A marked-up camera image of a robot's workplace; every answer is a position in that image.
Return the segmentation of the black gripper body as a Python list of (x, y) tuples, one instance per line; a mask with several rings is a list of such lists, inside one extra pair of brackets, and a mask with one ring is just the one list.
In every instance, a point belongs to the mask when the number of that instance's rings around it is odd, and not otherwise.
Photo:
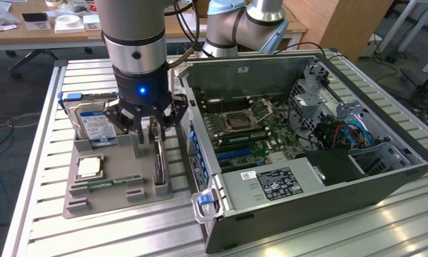
[(164, 111), (172, 103), (168, 88), (168, 66), (160, 66), (154, 71), (144, 74), (129, 74), (113, 67), (120, 107), (134, 116), (158, 116), (164, 118)]

